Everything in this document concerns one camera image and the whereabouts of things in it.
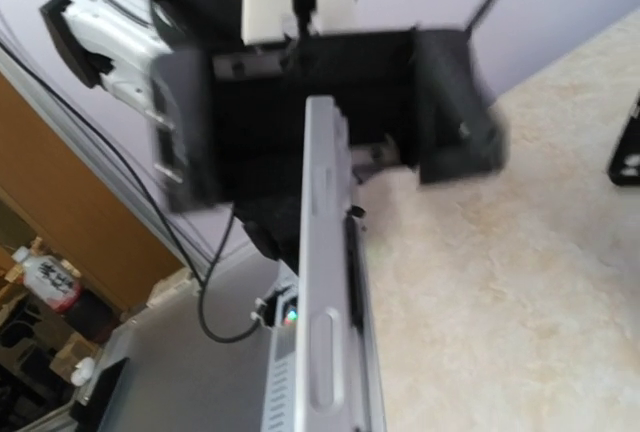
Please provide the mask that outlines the red drink bottle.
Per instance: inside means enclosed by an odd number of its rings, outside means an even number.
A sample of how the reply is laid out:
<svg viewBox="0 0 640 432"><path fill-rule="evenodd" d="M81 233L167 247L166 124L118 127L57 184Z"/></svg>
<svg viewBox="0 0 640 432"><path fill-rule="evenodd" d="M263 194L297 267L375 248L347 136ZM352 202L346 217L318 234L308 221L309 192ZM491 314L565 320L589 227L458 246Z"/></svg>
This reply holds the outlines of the red drink bottle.
<svg viewBox="0 0 640 432"><path fill-rule="evenodd" d="M85 339L104 344L119 320L111 307L51 255L37 256L26 247L12 255L23 272L25 287Z"/></svg>

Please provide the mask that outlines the black bracket on frame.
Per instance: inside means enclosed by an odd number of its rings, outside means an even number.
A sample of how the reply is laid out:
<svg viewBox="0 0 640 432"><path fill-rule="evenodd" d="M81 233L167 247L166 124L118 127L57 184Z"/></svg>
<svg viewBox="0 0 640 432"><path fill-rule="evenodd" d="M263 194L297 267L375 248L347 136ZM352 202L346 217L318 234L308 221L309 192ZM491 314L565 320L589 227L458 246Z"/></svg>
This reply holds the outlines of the black bracket on frame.
<svg viewBox="0 0 640 432"><path fill-rule="evenodd" d="M125 357L104 369L85 404L76 401L70 416L80 425L99 426L110 405L120 379L130 359Z"/></svg>

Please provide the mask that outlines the large silver phone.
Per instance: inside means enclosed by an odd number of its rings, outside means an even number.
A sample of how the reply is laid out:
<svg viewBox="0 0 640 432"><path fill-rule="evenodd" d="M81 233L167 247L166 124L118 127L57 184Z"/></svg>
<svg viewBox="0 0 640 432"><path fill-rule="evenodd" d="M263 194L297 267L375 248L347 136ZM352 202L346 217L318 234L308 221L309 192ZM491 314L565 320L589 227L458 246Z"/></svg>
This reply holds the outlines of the large silver phone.
<svg viewBox="0 0 640 432"><path fill-rule="evenodd" d="M299 318L297 431L348 431L351 307L344 219L349 208L344 152L348 127L333 98L306 101Z"/></svg>

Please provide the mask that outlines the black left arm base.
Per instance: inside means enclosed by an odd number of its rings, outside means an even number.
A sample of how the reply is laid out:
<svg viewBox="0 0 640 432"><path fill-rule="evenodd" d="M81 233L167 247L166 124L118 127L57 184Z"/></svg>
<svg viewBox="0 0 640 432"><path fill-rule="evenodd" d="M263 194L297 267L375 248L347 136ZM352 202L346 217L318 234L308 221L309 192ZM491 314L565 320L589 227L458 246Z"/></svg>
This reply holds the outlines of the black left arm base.
<svg viewBox="0 0 640 432"><path fill-rule="evenodd" d="M234 216L259 252L284 262L295 274L299 268L300 214L298 197L245 200L234 206Z"/></svg>

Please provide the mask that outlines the left aluminium corner post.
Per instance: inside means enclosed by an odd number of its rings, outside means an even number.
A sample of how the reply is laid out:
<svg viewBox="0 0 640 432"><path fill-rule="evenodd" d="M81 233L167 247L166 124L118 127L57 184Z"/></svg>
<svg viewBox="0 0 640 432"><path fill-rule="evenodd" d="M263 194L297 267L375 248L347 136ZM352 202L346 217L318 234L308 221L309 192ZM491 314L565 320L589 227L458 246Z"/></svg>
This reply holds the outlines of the left aluminium corner post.
<svg viewBox="0 0 640 432"><path fill-rule="evenodd" d="M54 91L60 93L62 98L68 100L76 110L82 114L86 112L64 90L59 81L56 80L56 77L42 67L39 57L25 47L22 38L15 32L5 15L1 16L1 43L9 49L9 52L1 54L1 71L8 76L9 82L17 87L18 92L27 100L29 105L35 108L36 113L45 123L99 177L107 188L133 212L134 216L141 220L144 226L159 238L171 252L181 257L182 252L178 250L174 239L170 236L170 232L166 230L166 225L161 221L157 212L145 197L140 185L136 183L137 180L141 180L154 199L159 200L159 183L152 177L151 172L145 169L144 164L135 158L134 154L129 152L107 130L101 127L96 119L87 116L86 119L89 124L103 133L110 143L122 153L127 162L123 163L119 160L88 126L73 116L61 100L57 99L53 93L46 91L41 84L30 77L16 63L17 60L21 60L29 70L35 72L38 77L52 85Z"/></svg>

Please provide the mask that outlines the white earbud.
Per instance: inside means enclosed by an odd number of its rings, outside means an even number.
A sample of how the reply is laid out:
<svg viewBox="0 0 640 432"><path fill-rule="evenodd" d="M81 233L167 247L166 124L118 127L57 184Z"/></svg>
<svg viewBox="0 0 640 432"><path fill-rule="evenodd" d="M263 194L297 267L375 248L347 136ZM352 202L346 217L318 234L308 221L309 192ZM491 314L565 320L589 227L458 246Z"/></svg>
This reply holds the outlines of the white earbud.
<svg viewBox="0 0 640 432"><path fill-rule="evenodd" d="M92 357L85 357L74 367L70 375L70 381L75 387L81 387L88 383L94 375L96 362Z"/></svg>

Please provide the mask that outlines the light blue phone case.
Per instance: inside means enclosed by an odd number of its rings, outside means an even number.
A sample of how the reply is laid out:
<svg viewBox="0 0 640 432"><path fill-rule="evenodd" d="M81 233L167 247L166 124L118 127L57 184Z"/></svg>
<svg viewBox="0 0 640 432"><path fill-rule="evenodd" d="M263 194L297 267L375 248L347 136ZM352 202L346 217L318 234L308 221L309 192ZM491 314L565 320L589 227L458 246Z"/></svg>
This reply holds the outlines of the light blue phone case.
<svg viewBox="0 0 640 432"><path fill-rule="evenodd" d="M385 431L387 429L384 395L379 356L375 337L369 275L363 244L365 227L364 210L360 207L357 187L363 183L368 165L358 151L345 146L344 167L348 171L347 209L344 228L350 289L352 323L355 330L355 347L360 385L356 396L362 411L357 419L358 431Z"/></svg>

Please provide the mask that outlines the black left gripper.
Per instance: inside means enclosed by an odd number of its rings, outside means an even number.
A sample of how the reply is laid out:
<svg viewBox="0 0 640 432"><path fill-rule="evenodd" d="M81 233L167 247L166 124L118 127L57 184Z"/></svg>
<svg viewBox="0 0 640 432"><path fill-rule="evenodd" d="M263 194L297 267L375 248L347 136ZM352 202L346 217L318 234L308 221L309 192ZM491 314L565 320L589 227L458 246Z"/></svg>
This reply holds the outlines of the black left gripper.
<svg viewBox="0 0 640 432"><path fill-rule="evenodd" d="M391 140L423 185L505 167L505 127L462 30L314 36L263 51L181 47L154 58L149 78L154 167L176 213L299 196L308 142Z"/></svg>

